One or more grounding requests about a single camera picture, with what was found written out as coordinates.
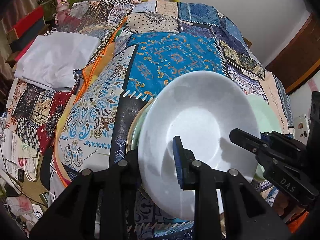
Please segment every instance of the orange rope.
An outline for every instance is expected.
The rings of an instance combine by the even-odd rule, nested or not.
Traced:
[[[53,159],[54,159],[54,165],[55,165],[55,167],[56,167],[56,171],[57,171],[57,173],[58,173],[58,176],[59,176],[62,184],[63,184],[65,187],[68,187],[69,184],[71,183],[71,181],[67,181],[67,180],[62,176],[59,168],[58,168],[57,165],[56,165],[57,159],[56,159],[56,155],[55,155],[55,154],[53,154]]]
[[[103,50],[103,52],[102,52],[103,55],[106,54],[108,45],[113,42],[113,40],[114,40],[117,32],[118,32],[118,31],[121,29],[121,27],[125,24],[125,22],[127,21],[127,19],[128,19],[127,16],[124,17],[124,19],[123,19],[122,22],[120,23],[119,27],[115,30],[115,32],[113,33],[113,35],[110,37],[107,46],[104,48],[104,50]],[[98,57],[98,58],[95,60],[94,65],[93,65],[93,67],[92,67],[92,69],[91,69],[91,71],[90,71],[90,75],[89,75],[89,78],[88,78],[88,79],[87,79],[87,76],[86,76],[86,74],[85,74],[84,69],[82,70],[82,76],[83,76],[83,78],[84,78],[84,83],[82,84],[82,86],[81,86],[81,88],[80,88],[80,90],[79,90],[79,93],[78,93],[77,96],[76,96],[76,99],[75,99],[75,102],[74,102],[74,103],[76,103],[76,102],[82,97],[82,95],[84,94],[84,92],[88,89],[89,84],[90,84],[90,80],[92,79],[92,76],[93,76],[93,73],[94,73],[94,70],[96,69],[96,67],[97,67],[98,63],[100,62],[100,60],[101,60],[101,57]]]

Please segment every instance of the patterned tablecloth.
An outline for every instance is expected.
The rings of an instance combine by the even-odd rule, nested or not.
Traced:
[[[69,109],[51,162],[53,201],[81,170],[99,171],[122,160],[137,113],[187,72],[214,71],[230,78],[245,94],[261,96],[270,105],[284,134],[293,132],[290,100],[281,82],[216,8],[162,0],[101,0],[75,4],[70,15],[60,31],[103,39],[89,64],[103,53],[115,29],[118,37],[113,59]],[[277,190],[269,182],[252,185],[272,203]],[[192,238],[193,221],[166,214],[140,191],[126,197],[130,239]]]

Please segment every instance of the orange object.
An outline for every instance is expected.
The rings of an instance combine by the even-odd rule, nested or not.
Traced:
[[[293,221],[293,222],[289,222],[288,227],[291,231],[291,233],[294,233],[299,226],[302,224],[302,222],[306,219],[306,217],[309,215],[309,212],[305,212],[301,217],[299,217],[297,220]]]
[[[119,27],[116,29],[116,31],[113,33],[113,35],[110,37],[109,42],[108,42],[108,45],[113,42],[113,40],[114,40],[114,38],[115,38],[118,30],[120,30],[120,28],[125,24],[126,21],[127,21],[127,17],[125,17],[125,18],[123,19],[123,21],[120,23]],[[108,46],[105,47],[105,49],[104,49],[103,52],[102,52],[102,55],[105,55],[105,54],[106,54],[107,49],[108,49]],[[92,66],[92,69],[90,70],[89,76],[87,76],[86,68],[87,68],[87,67],[90,67],[90,68],[91,68],[91,66],[87,66],[87,67],[85,67],[85,68],[82,70],[82,75],[83,75],[84,83],[82,84],[82,87],[80,88],[80,90],[79,90],[79,92],[78,92],[78,94],[77,94],[75,103],[82,97],[82,95],[84,94],[84,92],[88,89],[88,87],[89,87],[89,85],[90,85],[91,78],[92,78],[92,76],[93,76],[93,73],[94,73],[97,65],[99,64],[100,60],[101,60],[101,57],[97,57],[97,59],[95,60],[93,66]]]

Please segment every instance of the pink bunny figurine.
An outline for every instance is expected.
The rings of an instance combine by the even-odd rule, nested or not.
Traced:
[[[56,8],[57,14],[56,14],[54,23],[57,25],[61,25],[70,11],[69,3],[67,0],[57,0],[57,2],[58,2],[57,8]]]

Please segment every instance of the checkered pattern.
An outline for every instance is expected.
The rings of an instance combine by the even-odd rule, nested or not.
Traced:
[[[111,4],[128,4],[131,0],[101,0],[100,3],[103,5],[111,5]]]
[[[51,35],[55,30],[56,30],[56,29],[53,29],[53,30],[51,30],[51,31],[45,32],[44,36],[49,36],[49,35]]]
[[[36,151],[40,151],[38,135],[35,133],[32,127],[28,127],[28,125],[26,125],[25,120],[18,120],[17,135],[21,141],[28,144]]]

